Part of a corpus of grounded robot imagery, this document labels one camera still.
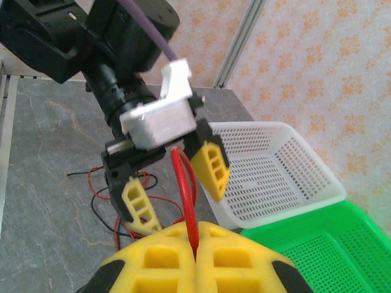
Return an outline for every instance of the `mesh basket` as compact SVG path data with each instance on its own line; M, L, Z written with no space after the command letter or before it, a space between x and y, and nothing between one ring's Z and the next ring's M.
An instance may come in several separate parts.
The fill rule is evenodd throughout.
M334 174L286 123L224 122L211 127L221 135L231 165L224 199L217 204L207 196L220 226L262 226L346 198Z
M347 201L242 235L290 258L314 292L391 292L391 241Z

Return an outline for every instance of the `wall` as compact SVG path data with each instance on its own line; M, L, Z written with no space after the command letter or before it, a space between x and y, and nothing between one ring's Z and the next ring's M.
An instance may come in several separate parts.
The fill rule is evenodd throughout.
M85 10L90 9L92 0L76 1ZM192 85L212 86L249 0L169 0L168 2L181 19L180 28L170 44L177 54L188 58L193 73ZM37 74L1 45L0 59L4 61L7 74ZM159 58L152 71L143 75L145 81L149 84L160 84L160 69L166 62L165 57Z
M391 236L391 0L266 0L233 89L295 127Z

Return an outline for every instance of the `purple cable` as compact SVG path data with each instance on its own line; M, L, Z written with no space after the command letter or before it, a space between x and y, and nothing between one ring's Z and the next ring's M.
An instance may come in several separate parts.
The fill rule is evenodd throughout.
M178 56L170 48L166 39L160 34L153 23L148 19L144 12L137 6L133 0L117 0L119 4L126 9L130 16L140 25L147 35L154 41L159 49L171 61L178 60Z

